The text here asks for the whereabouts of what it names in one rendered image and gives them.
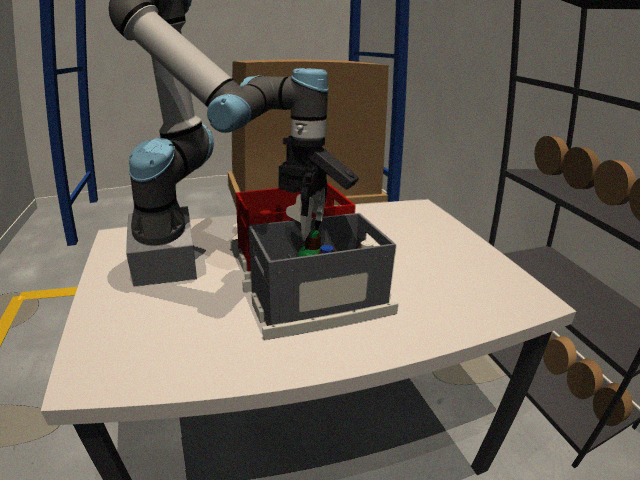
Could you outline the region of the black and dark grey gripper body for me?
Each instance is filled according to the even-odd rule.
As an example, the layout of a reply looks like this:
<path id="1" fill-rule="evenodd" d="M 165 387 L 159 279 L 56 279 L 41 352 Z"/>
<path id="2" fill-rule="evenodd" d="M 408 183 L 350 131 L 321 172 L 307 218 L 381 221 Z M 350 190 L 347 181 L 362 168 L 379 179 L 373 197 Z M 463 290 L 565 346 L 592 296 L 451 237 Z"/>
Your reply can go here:
<path id="1" fill-rule="evenodd" d="M 279 166 L 278 189 L 291 193 L 301 192 L 305 182 L 311 179 L 312 195 L 321 191 L 326 183 L 326 173 L 306 155 L 311 148 L 325 145 L 325 138 L 317 141 L 302 141 L 289 136 L 283 138 L 283 144 L 287 145 L 286 161 Z"/>

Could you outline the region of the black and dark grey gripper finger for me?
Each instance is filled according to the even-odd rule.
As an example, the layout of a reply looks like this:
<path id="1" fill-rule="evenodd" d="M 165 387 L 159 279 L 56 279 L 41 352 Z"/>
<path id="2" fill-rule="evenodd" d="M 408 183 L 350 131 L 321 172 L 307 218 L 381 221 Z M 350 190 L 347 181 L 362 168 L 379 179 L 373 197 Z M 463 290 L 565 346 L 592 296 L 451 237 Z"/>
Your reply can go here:
<path id="1" fill-rule="evenodd" d="M 327 196 L 327 178 L 326 178 L 325 186 L 321 189 L 321 191 L 317 191 L 315 195 L 312 195 L 312 198 L 314 200 L 314 206 L 313 206 L 312 212 L 316 214 L 316 219 L 315 219 L 316 230 L 319 230 L 323 220 L 326 196 Z"/>
<path id="2" fill-rule="evenodd" d="M 311 179 L 308 179 L 308 182 L 305 182 L 305 186 L 302 187 L 301 196 L 300 194 L 297 196 L 295 205 L 286 208 L 286 215 L 301 223 L 303 241 L 306 240 L 311 231 L 313 206 L 314 200 L 312 198 Z"/>

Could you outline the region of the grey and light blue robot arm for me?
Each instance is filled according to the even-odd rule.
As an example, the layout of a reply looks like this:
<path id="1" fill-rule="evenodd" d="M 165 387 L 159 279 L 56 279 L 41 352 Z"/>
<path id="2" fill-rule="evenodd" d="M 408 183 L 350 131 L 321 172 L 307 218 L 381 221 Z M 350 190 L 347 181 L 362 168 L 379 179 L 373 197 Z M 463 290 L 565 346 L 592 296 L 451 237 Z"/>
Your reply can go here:
<path id="1" fill-rule="evenodd" d="M 185 218 L 177 202 L 176 184 L 200 168 L 213 152 L 212 133 L 194 114 L 191 93 L 209 106 L 210 125 L 222 133 L 242 128 L 270 109 L 281 109 L 291 110 L 294 139 L 326 137 L 327 72 L 294 69 L 291 77 L 247 77 L 239 85 L 181 35 L 191 2 L 109 1 L 116 30 L 151 55 L 163 118 L 161 138 L 142 142 L 129 157 L 134 201 L 131 230 L 134 239 L 144 245 L 164 245 L 182 235 Z"/>

